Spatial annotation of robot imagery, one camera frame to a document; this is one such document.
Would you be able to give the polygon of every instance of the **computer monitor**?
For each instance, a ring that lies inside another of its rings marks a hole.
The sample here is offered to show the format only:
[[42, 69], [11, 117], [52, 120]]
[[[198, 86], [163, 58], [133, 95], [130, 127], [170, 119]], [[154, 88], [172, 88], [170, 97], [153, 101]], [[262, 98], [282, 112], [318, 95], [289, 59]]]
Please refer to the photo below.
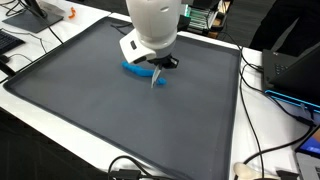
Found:
[[24, 0], [25, 3], [22, 0], [18, 1], [26, 5], [27, 9], [16, 16], [4, 20], [4, 23], [38, 33], [63, 19], [62, 16], [41, 10], [36, 0]]

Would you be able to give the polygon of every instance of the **dark gray tray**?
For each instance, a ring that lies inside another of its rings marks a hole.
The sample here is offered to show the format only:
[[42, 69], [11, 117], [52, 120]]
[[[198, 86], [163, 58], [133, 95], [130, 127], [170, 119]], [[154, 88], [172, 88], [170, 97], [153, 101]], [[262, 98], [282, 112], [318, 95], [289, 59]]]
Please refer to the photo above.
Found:
[[101, 19], [4, 87], [178, 179], [228, 179], [239, 51], [178, 37], [178, 69], [151, 89], [121, 67], [112, 23], [124, 24]]

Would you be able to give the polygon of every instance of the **monitor stand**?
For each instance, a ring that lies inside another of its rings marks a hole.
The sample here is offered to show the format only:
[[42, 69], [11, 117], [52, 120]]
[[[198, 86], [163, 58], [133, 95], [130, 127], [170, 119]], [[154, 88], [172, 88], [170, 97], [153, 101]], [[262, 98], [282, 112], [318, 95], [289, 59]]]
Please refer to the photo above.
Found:
[[41, 17], [38, 17], [37, 15], [34, 15], [30, 11], [26, 10], [16, 16], [4, 20], [3, 22], [18, 27], [20, 29], [24, 29], [33, 33], [38, 33], [62, 19], [62, 16], [52, 14], [49, 12], [47, 12], [47, 17], [44, 17], [42, 19]]

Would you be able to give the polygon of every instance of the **white table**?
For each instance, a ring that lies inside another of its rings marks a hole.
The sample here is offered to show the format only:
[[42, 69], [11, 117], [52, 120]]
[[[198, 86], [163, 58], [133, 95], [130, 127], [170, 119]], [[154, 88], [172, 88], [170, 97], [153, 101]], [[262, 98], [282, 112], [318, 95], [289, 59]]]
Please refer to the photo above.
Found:
[[[63, 41], [66, 41], [80, 33], [98, 19], [110, 15], [110, 13], [106, 11], [62, 0], [55, 0], [55, 4], [64, 9], [66, 12], [70, 12], [70, 7], [74, 7], [77, 11], [75, 19], [68, 19], [67, 13], [62, 22], [52, 26], [52, 29]], [[4, 15], [6, 11], [6, 9], [0, 7], [1, 20], [6, 18]], [[130, 21], [129, 17], [120, 14], [114, 13], [111, 14], [110, 17]], [[1, 27], [11, 31], [25, 32], [2, 22], [0, 22], [0, 25]], [[181, 32], [179, 35], [229, 48], [237, 48], [235, 45], [229, 43], [209, 39], [191, 33]], [[25, 40], [27, 43], [8, 52], [6, 55], [20, 53], [28, 56], [32, 60], [36, 60], [44, 54], [39, 40], [30, 36], [15, 36]], [[36, 36], [44, 39], [45, 48], [48, 51], [59, 45], [59, 42], [49, 30], [44, 30], [36, 34]], [[251, 63], [261, 64], [261, 52], [245, 48], [244, 56]], [[13, 58], [13, 60], [11, 60], [9, 66], [14, 70], [18, 70], [27, 64], [28, 61], [23, 59], [23, 57], [16, 56]], [[254, 87], [261, 88], [261, 75], [259, 73], [247, 68], [244, 76], [248, 83]], [[5, 77], [5, 74], [0, 72], [0, 80], [4, 79]], [[307, 127], [295, 122], [291, 117], [288, 117], [271, 101], [267, 100], [259, 93], [247, 88], [245, 85], [243, 87], [245, 101], [248, 106], [253, 126], [261, 142], [262, 149], [267, 149], [290, 142], [302, 136], [302, 134], [307, 131]], [[127, 153], [91, 135], [90, 133], [79, 129], [64, 120], [19, 99], [18, 97], [11, 95], [5, 91], [2, 86], [0, 87], [0, 99], [0, 107], [101, 170], [107, 171], [110, 162], [117, 156], [127, 155]], [[237, 103], [230, 162], [230, 179], [233, 179], [234, 177], [232, 170], [233, 164], [235, 162], [244, 161], [247, 157], [258, 151], [252, 130], [250, 129], [243, 106], [241, 104], [240, 95], [238, 95]], [[303, 112], [297, 107], [290, 105], [286, 105], [285, 107], [292, 113], [303, 115]], [[292, 148], [285, 148], [276, 152], [272, 152], [264, 155], [263, 157], [266, 172], [274, 173], [275, 170], [279, 168], [297, 172]], [[250, 165], [251, 167], [259, 170], [259, 159], [257, 158], [253, 160]], [[115, 166], [119, 168], [134, 168], [134, 166], [132, 166], [132, 164], [126, 160], [119, 161], [119, 163], [116, 163]], [[159, 174], [159, 172], [155, 169], [152, 169], [151, 173]]]

